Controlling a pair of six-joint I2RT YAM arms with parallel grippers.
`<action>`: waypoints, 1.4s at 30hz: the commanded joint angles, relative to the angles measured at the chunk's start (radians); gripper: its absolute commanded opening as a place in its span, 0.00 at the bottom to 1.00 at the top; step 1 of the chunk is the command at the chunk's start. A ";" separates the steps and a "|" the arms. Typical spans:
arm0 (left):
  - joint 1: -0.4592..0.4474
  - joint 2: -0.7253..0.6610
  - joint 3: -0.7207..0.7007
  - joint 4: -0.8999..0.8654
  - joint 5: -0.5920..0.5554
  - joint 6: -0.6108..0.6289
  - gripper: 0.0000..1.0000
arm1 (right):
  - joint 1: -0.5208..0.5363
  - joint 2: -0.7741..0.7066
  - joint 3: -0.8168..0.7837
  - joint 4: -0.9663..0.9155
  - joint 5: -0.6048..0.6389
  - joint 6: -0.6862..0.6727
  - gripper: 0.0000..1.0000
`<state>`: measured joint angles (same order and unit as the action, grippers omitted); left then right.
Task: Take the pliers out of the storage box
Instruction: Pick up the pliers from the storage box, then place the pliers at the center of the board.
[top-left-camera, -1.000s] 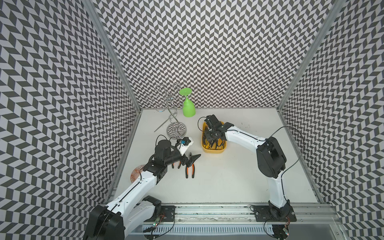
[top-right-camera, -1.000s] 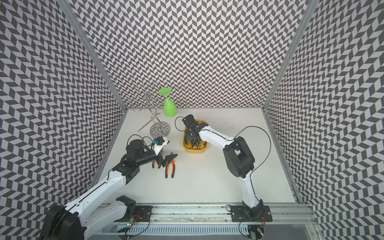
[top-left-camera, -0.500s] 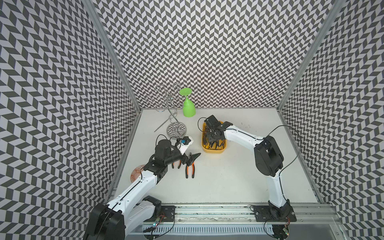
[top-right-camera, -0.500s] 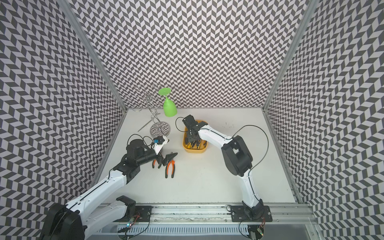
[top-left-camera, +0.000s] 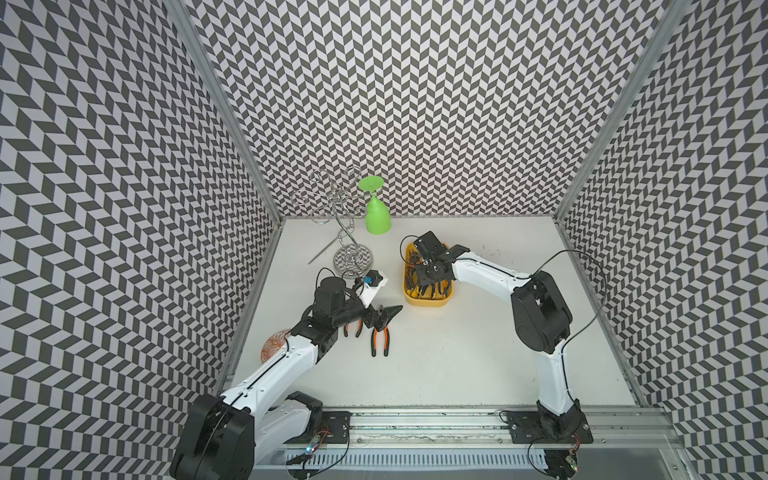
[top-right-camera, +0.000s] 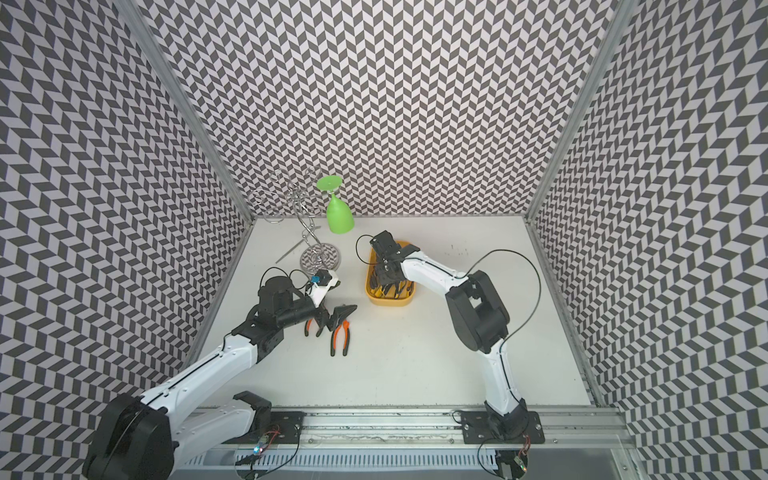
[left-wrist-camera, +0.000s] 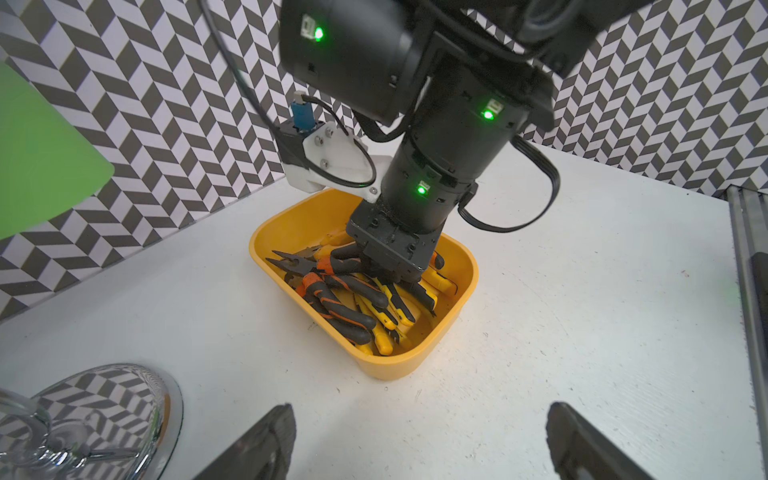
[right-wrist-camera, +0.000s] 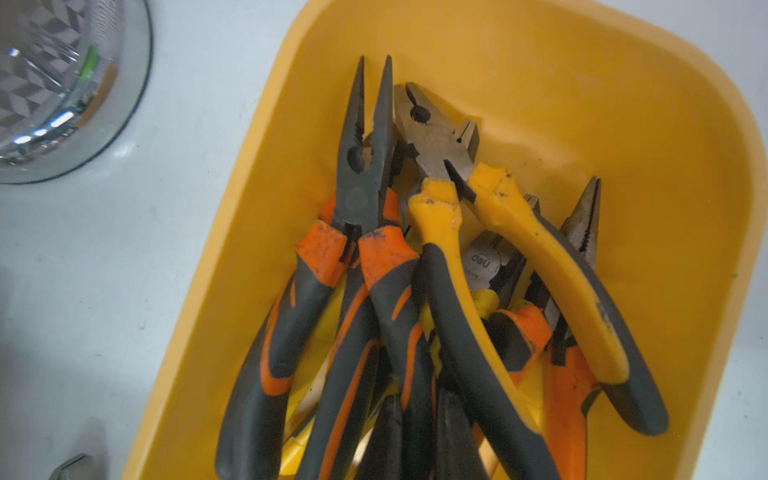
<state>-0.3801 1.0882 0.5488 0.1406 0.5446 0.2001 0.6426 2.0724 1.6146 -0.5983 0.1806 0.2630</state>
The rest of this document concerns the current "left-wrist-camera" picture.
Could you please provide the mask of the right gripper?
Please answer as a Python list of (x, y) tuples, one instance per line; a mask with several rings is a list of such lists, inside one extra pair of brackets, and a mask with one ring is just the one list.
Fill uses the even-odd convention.
[(427, 270), (443, 227), (414, 233), (399, 226), (380, 206), (362, 200), (347, 222), (346, 233), (374, 267), (394, 281), (414, 283)]

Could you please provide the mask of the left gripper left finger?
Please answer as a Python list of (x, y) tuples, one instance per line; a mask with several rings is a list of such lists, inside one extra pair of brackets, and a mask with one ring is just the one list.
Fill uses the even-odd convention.
[(296, 437), (292, 405), (277, 405), (203, 469), (195, 480), (286, 479)]

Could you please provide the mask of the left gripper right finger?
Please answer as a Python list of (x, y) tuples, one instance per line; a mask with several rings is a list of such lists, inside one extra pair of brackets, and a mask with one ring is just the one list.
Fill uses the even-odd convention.
[(652, 479), (568, 403), (550, 405), (546, 434), (553, 467), (561, 479)]

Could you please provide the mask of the orange black long-nose pliers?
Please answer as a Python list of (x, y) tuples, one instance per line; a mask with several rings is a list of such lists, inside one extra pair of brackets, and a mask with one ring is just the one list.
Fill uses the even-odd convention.
[(273, 253), (277, 258), (267, 258), (267, 261), (286, 273), (299, 276), (303, 284), (309, 285), (309, 275), (314, 274), (329, 287), (359, 294), (379, 309), (388, 306), (388, 297), (372, 281), (360, 278), (364, 271), (359, 258), (337, 259), (326, 256), (314, 260), (277, 250)]

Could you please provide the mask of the yellow storage box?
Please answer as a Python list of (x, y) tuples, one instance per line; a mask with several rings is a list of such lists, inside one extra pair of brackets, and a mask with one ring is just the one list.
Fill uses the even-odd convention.
[(287, 208), (264, 222), (251, 236), (252, 259), (278, 284), (288, 297), (336, 344), (351, 356), (369, 376), (379, 380), (396, 380), (415, 371), (435, 349), (457, 320), (478, 283), (478, 265), (472, 253), (460, 242), (442, 235), (437, 251), (447, 260), (441, 273), (457, 285), (454, 294), (439, 295), (436, 317), (420, 319), (407, 333), (413, 347), (397, 347), (390, 356), (367, 355), (334, 329), (284, 280), (279, 269), (267, 261), (273, 250), (297, 252), (320, 242), (326, 235), (346, 226), (361, 199), (336, 190), (325, 190)]

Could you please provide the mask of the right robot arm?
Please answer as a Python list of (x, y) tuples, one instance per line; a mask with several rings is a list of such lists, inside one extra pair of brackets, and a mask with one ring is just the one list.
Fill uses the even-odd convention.
[(526, 142), (554, 125), (555, 77), (638, 1), (286, 1), (280, 56), (296, 80), (349, 106), (399, 148), (347, 226), (373, 272), (417, 282), (450, 213), (506, 146), (560, 185)]

